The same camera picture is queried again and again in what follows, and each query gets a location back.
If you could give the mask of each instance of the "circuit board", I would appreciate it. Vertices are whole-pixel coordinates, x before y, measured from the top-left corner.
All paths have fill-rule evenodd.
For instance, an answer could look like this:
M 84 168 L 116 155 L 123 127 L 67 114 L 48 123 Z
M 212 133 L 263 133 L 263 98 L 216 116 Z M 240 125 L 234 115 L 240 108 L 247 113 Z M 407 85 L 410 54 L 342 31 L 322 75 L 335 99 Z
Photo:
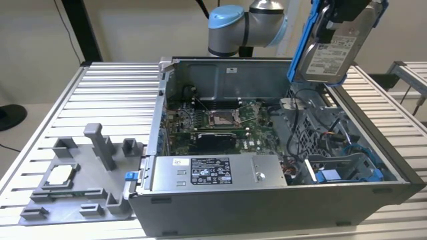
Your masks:
M 284 155 L 268 108 L 262 102 L 242 101 L 236 109 L 215 110 L 196 109 L 191 103 L 183 103 L 167 115 L 171 156 Z

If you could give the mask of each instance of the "aluminum rail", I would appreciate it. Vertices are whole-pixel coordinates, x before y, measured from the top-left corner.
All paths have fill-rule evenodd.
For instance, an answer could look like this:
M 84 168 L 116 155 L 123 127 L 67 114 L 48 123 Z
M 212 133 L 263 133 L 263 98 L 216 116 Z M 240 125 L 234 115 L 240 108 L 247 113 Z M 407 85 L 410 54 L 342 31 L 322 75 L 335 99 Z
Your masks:
M 104 125 L 103 135 L 111 136 L 114 142 L 120 143 L 124 138 L 148 142 L 158 76 L 156 63 L 94 63 L 90 67 L 79 69 L 0 181 L 0 238 L 58 238 L 59 234 L 75 239 L 147 238 L 136 219 L 31 227 L 20 226 L 18 222 L 23 208 L 30 202 L 31 192 L 48 169 L 54 157 L 51 147 L 58 137 L 72 136 L 78 144 L 88 144 L 91 140 L 83 136 L 84 126 L 90 122 L 99 122 Z M 343 87 L 427 182 L 426 127 L 358 66 L 349 70 Z M 426 239 L 426 236 L 427 188 L 403 204 L 381 208 L 358 226 L 186 239 L 401 240 Z
M 397 74 L 401 79 L 427 97 L 427 62 L 395 61 L 389 69 L 389 74 Z

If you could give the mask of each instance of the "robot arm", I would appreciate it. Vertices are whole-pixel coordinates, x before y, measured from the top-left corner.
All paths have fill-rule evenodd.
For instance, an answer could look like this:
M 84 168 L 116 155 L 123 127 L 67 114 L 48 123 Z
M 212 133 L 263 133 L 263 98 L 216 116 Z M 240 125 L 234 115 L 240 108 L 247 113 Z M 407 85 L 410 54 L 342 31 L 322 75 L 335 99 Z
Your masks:
M 287 78 L 291 82 L 341 85 L 387 0 L 311 0 Z M 255 0 L 248 12 L 236 5 L 218 7 L 208 19 L 208 51 L 231 57 L 239 47 L 276 45 L 287 30 L 284 7 L 276 0 Z

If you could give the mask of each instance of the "hard drive label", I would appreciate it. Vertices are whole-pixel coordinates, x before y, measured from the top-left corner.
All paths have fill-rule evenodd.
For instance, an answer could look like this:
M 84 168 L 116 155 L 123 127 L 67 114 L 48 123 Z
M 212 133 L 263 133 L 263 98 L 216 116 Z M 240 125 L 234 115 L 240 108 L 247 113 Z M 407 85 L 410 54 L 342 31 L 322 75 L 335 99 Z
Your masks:
M 334 36 L 331 43 L 321 43 L 307 68 L 307 74 L 337 75 L 357 39 L 353 36 Z
M 192 185 L 232 184 L 230 158 L 192 158 L 191 183 Z

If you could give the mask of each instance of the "light blue joint cover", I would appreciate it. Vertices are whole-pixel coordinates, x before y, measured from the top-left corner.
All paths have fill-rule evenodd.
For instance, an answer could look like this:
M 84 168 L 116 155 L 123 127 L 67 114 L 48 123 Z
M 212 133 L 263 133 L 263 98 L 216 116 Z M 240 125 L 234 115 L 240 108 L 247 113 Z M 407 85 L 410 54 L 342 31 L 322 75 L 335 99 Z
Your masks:
M 316 19 L 318 19 L 318 15 L 319 15 L 319 13 L 318 13 L 319 6 L 321 6 L 321 0 L 314 0 L 312 1 L 312 6 L 311 6 L 308 20 L 307 20 L 307 23 L 306 23 L 306 26 L 304 26 L 304 30 L 303 30 L 303 33 L 302 33 L 302 37 L 300 37 L 300 41 L 299 41 L 299 44 L 298 44 L 298 49 L 296 49 L 296 52 L 295 52 L 295 55 L 294 55 L 294 59 L 292 59 L 292 62 L 291 62 L 291 66 L 290 66 L 288 72 L 287 72 L 287 79 L 288 79 L 290 82 L 294 82 L 294 77 L 295 77 L 295 73 L 296 73 L 296 67 L 298 67 L 298 64 L 299 64 L 300 59 L 302 59 L 302 54 L 303 54 L 303 50 L 304 50 L 306 43 L 307 43 L 307 40 L 308 40 L 310 32 L 312 31 L 314 25 L 316 23 Z
M 208 15 L 208 28 L 220 29 L 234 24 L 244 15 L 246 10 L 239 5 L 224 5 L 215 8 Z
M 288 26 L 288 17 L 284 16 L 283 18 L 283 22 L 282 22 L 282 26 L 279 28 L 279 31 L 278 31 L 278 34 L 275 35 L 271 43 L 267 45 L 267 48 L 268 47 L 272 47 L 275 45 L 278 45 L 286 35 L 286 32 L 287 32 L 287 26 Z

